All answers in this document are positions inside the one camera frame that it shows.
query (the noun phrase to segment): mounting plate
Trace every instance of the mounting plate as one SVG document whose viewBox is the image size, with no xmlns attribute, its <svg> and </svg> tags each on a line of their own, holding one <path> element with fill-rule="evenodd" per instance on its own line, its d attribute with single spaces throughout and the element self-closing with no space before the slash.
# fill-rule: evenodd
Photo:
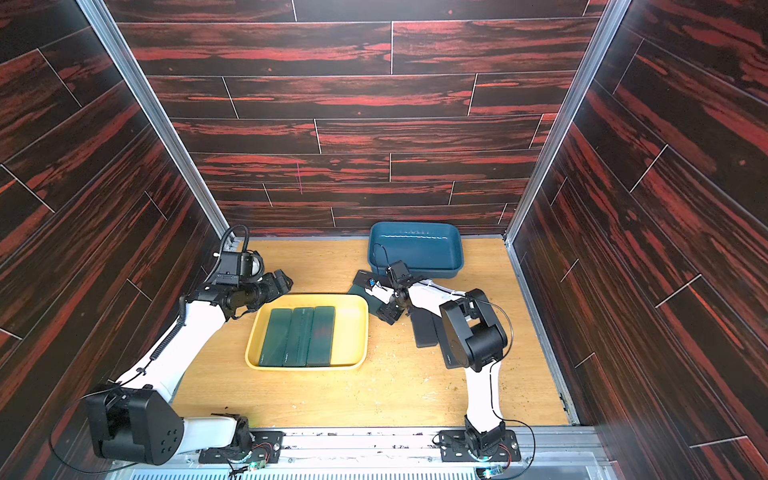
<svg viewBox="0 0 768 480">
<path fill-rule="evenodd" d="M 254 445 L 259 445 L 261 443 L 272 444 L 273 448 L 270 450 L 270 459 L 267 461 L 267 463 L 277 463 L 277 461 L 280 460 L 280 452 L 283 451 L 284 434 L 282 432 L 271 430 L 251 430 L 250 434 L 253 435 Z M 227 454 L 222 455 L 221 449 L 208 449 L 200 452 L 200 457 L 197 461 L 200 464 L 227 464 L 227 460 L 229 459 L 232 463 L 239 463 L 237 461 L 239 458 L 235 459 L 235 456 L 227 458 L 227 456 Z M 264 460 L 264 456 L 266 455 L 263 448 L 254 447 L 253 453 L 251 454 L 250 458 L 245 460 L 245 462 L 258 462 L 259 460 Z"/>
<path fill-rule="evenodd" d="M 515 432 L 507 430 L 507 435 L 502 442 L 512 454 L 513 462 L 520 462 L 520 446 Z M 478 462 L 469 454 L 467 442 L 464 437 L 464 430 L 440 430 L 438 432 L 438 443 L 440 444 L 440 458 L 444 462 Z M 499 449 L 488 462 L 506 462 L 507 452 Z"/>
</svg>

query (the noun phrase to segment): wooden panel wall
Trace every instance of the wooden panel wall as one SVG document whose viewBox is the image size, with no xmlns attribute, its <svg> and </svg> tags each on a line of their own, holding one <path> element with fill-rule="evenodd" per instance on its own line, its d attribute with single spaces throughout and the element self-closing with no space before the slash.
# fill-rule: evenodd
<svg viewBox="0 0 768 480">
<path fill-rule="evenodd" d="M 603 3 L 107 1 L 224 215 L 256 235 L 502 233 Z"/>
<path fill-rule="evenodd" d="M 93 478 L 74 399 L 176 318 L 216 236 L 74 0 L 0 26 L 0 478 Z"/>
<path fill-rule="evenodd" d="M 515 239 L 627 480 L 768 478 L 766 28 L 634 0 Z"/>
</svg>

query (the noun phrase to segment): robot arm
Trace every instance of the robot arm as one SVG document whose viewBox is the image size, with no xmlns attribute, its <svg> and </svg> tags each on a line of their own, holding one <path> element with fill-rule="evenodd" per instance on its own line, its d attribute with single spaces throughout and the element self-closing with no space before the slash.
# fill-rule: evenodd
<svg viewBox="0 0 768 480">
<path fill-rule="evenodd" d="M 188 299 L 178 320 L 118 385 L 98 386 L 86 398 L 94 453 L 102 458 L 161 465 L 177 452 L 226 448 L 236 458 L 252 449 L 244 417 L 182 419 L 169 401 L 208 339 L 246 306 L 258 310 L 288 293 L 281 270 L 263 272 L 258 253 L 223 252 L 212 274 Z"/>
<path fill-rule="evenodd" d="M 488 459 L 505 438 L 506 425 L 498 401 L 498 371 L 507 335 L 482 290 L 461 292 L 416 278 L 403 262 L 387 270 L 387 283 L 371 285 L 369 292 L 385 303 L 422 308 L 442 318 L 450 349 L 464 367 L 468 407 L 465 439 L 469 453 Z M 470 326 L 469 322 L 479 320 Z"/>
</svg>

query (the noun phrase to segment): dark green rectangular block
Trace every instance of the dark green rectangular block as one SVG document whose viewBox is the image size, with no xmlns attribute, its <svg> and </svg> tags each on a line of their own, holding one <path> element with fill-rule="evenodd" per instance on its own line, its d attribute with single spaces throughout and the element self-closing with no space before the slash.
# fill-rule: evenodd
<svg viewBox="0 0 768 480">
<path fill-rule="evenodd" d="M 276 308 L 270 313 L 270 322 L 266 326 L 264 344 L 261 347 L 259 366 L 283 366 L 292 315 L 293 311 L 290 308 Z"/>
<path fill-rule="evenodd" d="M 310 339 L 310 350 L 306 355 L 306 366 L 330 366 L 335 318 L 335 307 L 315 307 L 315 317 L 312 320 L 312 338 Z"/>
<path fill-rule="evenodd" d="M 306 366 L 306 354 L 310 349 L 313 317 L 314 308 L 293 309 L 283 366 Z"/>
</svg>

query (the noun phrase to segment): wooden floor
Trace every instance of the wooden floor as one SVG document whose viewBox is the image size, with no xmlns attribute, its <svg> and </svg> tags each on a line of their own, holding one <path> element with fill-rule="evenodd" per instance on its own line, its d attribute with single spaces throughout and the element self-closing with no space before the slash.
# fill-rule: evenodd
<svg viewBox="0 0 768 480">
<path fill-rule="evenodd" d="M 367 244 L 270 240 L 250 247 L 263 256 L 267 271 L 280 268 L 293 279 L 292 293 L 346 293 L 355 272 L 369 270 Z M 529 425 L 566 425 L 503 242 L 465 239 L 463 245 L 464 269 L 438 283 L 484 290 L 511 318 L 515 344 L 500 378 L 504 416 Z M 447 370 L 439 346 L 417 349 L 405 316 L 393 326 L 370 316 L 368 356 L 357 370 L 258 372 L 244 359 L 253 315 L 224 325 L 194 360 L 174 400 L 179 415 L 240 413 L 252 426 L 286 428 L 464 424 L 464 370 Z"/>
</svg>

